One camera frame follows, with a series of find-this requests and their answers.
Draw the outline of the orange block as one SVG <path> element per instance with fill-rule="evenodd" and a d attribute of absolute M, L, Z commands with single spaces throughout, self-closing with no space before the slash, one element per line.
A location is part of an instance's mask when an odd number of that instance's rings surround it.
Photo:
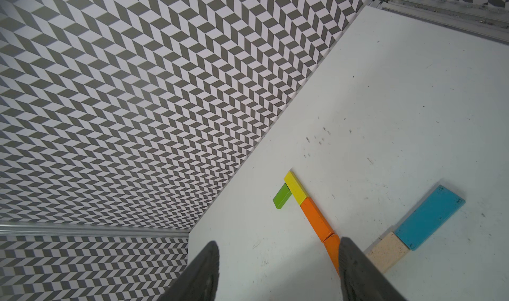
<path fill-rule="evenodd" d="M 331 234 L 327 239 L 323 241 L 323 245 L 326 248 L 327 254 L 329 255 L 331 262 L 333 263 L 334 269 L 339 274 L 339 246 L 341 239 L 337 234 Z"/>
<path fill-rule="evenodd" d="M 329 237 L 335 234 L 331 225 L 327 222 L 326 218 L 311 198 L 307 197 L 300 204 L 300 208 L 321 242 L 325 242 Z"/>

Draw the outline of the natural wood block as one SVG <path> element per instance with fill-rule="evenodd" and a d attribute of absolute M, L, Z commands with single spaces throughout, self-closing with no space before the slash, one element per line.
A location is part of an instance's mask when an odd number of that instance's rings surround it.
<path fill-rule="evenodd" d="M 394 232 L 389 232 L 372 247 L 367 257 L 381 273 L 385 273 L 409 252 L 409 247 Z"/>

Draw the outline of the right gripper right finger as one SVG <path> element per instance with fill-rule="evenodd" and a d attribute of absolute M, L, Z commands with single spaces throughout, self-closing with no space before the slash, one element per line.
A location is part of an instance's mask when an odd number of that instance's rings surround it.
<path fill-rule="evenodd" d="M 406 300 L 349 237 L 341 239 L 338 260 L 343 300 Z"/>

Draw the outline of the teal block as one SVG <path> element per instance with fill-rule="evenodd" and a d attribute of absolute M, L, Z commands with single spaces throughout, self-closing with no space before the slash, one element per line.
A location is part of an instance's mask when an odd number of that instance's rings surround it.
<path fill-rule="evenodd" d="M 439 185 L 394 234 L 408 249 L 415 251 L 464 204 L 464 198 Z"/>

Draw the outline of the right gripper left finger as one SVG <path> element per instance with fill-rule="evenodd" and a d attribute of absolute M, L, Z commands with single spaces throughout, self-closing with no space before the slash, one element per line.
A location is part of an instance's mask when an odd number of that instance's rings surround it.
<path fill-rule="evenodd" d="M 158 301 L 214 301 L 219 282 L 220 251 L 210 241 L 158 298 Z"/>

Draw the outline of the green small block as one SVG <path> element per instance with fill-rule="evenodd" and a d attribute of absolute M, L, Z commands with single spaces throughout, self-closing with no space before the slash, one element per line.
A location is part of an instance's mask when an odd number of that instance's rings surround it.
<path fill-rule="evenodd" d="M 283 184 L 281 189 L 277 192 L 276 196 L 273 198 L 273 204 L 276 209 L 280 210 L 283 205 L 286 204 L 288 199 L 292 196 L 292 192 L 287 184 Z"/>

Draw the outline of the yellow block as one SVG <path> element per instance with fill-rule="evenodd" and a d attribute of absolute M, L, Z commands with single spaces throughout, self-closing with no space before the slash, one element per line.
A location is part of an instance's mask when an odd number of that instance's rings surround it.
<path fill-rule="evenodd" d="M 292 171 L 289 171 L 285 176 L 284 181 L 297 203 L 302 205 L 302 203 L 308 198 L 308 194 L 297 176 Z"/>

